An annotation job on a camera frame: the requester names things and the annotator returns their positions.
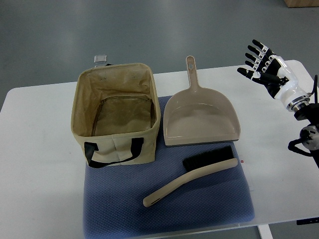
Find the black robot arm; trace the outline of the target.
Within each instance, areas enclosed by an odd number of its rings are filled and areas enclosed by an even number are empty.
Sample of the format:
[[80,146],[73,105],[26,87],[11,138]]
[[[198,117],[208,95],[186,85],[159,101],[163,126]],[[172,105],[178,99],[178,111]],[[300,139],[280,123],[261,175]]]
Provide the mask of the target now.
[[312,157],[319,166],[319,104],[302,104],[295,112],[296,120],[308,120],[309,125],[300,131],[298,139],[288,144],[288,150],[307,157]]

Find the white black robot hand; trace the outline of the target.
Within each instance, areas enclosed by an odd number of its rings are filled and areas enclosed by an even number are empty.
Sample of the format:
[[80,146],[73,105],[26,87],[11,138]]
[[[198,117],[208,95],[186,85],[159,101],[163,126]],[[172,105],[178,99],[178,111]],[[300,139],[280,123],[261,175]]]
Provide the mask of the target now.
[[248,46],[245,64],[249,69],[239,67],[239,72],[251,81],[263,85],[269,95],[282,102],[290,112],[297,112],[308,106],[310,97],[300,86],[299,80],[284,59],[275,54],[268,46],[253,39]]

